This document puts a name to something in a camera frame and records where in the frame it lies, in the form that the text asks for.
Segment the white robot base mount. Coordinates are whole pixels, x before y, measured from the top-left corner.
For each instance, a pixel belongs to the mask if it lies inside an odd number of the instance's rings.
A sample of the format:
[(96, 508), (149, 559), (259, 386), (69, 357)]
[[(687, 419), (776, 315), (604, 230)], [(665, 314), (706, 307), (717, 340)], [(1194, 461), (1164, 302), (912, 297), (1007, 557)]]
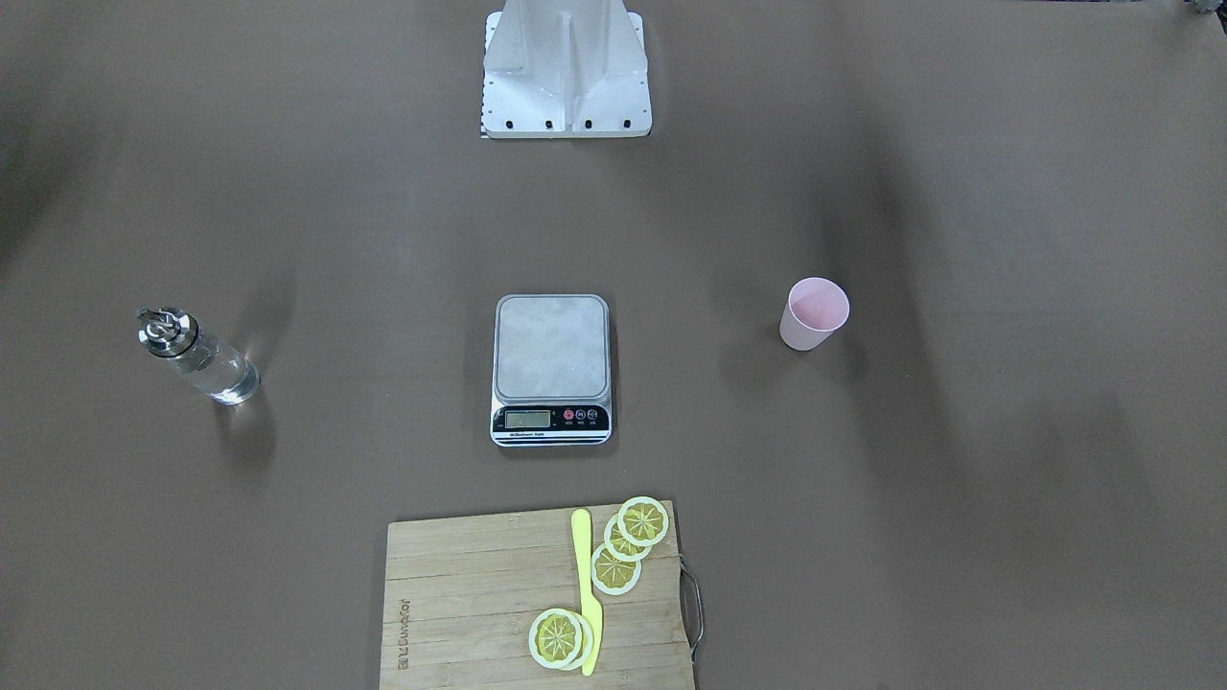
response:
[(622, 1), (508, 1), (483, 28), (479, 133), (488, 139), (645, 138), (640, 14)]

